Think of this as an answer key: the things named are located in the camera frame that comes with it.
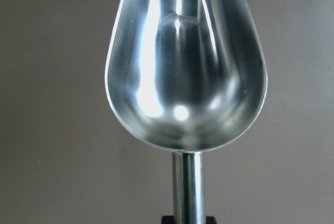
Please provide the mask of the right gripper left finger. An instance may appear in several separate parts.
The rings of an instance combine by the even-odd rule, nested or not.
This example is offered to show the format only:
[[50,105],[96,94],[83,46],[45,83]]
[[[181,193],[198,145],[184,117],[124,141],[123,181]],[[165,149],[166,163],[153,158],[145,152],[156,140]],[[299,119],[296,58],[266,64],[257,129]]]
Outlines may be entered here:
[[162,216],[161,224],[174,224],[174,216]]

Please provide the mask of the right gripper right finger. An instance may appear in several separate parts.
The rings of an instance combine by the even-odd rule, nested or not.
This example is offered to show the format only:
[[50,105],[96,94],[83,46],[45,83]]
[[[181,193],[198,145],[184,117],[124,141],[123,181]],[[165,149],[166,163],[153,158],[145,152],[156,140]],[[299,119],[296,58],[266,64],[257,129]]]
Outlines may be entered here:
[[214,216],[207,216],[205,224],[216,224],[216,218]]

